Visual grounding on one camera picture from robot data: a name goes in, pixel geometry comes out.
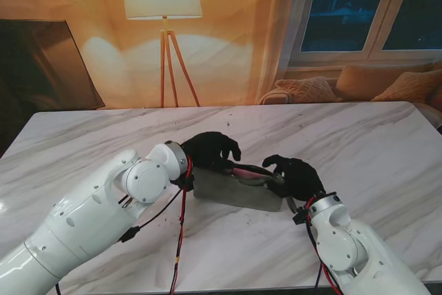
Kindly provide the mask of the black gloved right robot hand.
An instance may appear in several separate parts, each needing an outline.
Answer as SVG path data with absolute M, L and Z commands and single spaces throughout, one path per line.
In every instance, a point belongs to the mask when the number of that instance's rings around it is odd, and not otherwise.
M 262 167 L 275 165 L 274 173 L 282 176 L 283 184 L 269 184 L 268 189 L 280 198 L 292 198 L 308 202 L 312 197 L 325 194 L 326 190 L 317 171 L 298 158 L 271 155 L 262 162 Z

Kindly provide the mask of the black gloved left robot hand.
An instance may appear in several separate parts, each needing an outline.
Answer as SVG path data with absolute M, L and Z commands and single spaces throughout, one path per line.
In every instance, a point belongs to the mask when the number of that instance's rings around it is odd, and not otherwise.
M 191 158 L 193 166 L 203 169 L 231 168 L 233 162 L 229 156 L 232 155 L 233 160 L 239 162 L 242 155 L 239 144 L 235 140 L 217 131 L 197 134 L 183 142 L 181 147 Z

